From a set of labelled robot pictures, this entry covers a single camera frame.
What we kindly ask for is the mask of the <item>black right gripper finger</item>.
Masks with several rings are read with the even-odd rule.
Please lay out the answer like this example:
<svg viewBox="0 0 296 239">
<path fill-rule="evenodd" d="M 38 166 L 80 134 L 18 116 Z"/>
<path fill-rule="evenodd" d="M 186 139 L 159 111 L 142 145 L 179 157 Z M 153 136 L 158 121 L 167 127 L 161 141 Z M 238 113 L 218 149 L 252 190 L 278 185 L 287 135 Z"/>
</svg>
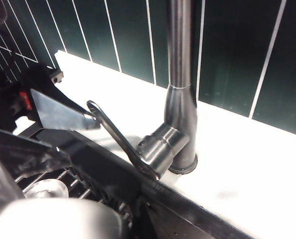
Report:
<svg viewBox="0 0 296 239">
<path fill-rule="evenodd" d="M 24 198 L 22 190 L 0 162 L 0 205 Z"/>
</svg>

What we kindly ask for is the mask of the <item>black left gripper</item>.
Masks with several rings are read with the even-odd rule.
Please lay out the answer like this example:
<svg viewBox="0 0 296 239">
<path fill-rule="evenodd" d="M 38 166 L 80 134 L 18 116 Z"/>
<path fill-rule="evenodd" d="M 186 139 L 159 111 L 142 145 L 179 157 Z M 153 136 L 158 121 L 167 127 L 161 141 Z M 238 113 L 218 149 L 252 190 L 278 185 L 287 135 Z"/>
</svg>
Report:
<svg viewBox="0 0 296 239">
<path fill-rule="evenodd" d="M 60 68 L 50 69 L 43 63 L 25 69 L 15 82 L 7 82 L 0 72 L 0 130 L 12 133 L 17 128 L 15 121 L 22 116 L 36 122 L 38 129 L 99 129 L 100 123 L 88 111 L 74 109 L 41 93 L 62 78 Z"/>
</svg>

